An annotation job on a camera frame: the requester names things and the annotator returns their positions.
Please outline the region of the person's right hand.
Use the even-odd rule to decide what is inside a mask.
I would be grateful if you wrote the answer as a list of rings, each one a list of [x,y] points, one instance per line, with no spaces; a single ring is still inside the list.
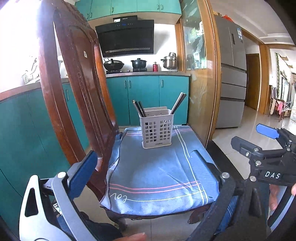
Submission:
[[[280,186],[270,184],[269,185],[269,210],[274,211],[278,206],[278,193],[280,191]],[[296,194],[296,184],[291,188],[291,194],[295,196]]]

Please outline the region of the person's left hand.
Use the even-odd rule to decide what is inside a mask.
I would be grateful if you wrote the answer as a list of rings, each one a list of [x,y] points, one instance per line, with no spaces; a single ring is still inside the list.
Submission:
[[[144,232],[142,232],[142,233],[126,236],[126,237],[120,237],[120,238],[114,239],[113,241],[146,241],[146,240],[147,240],[147,235]]]

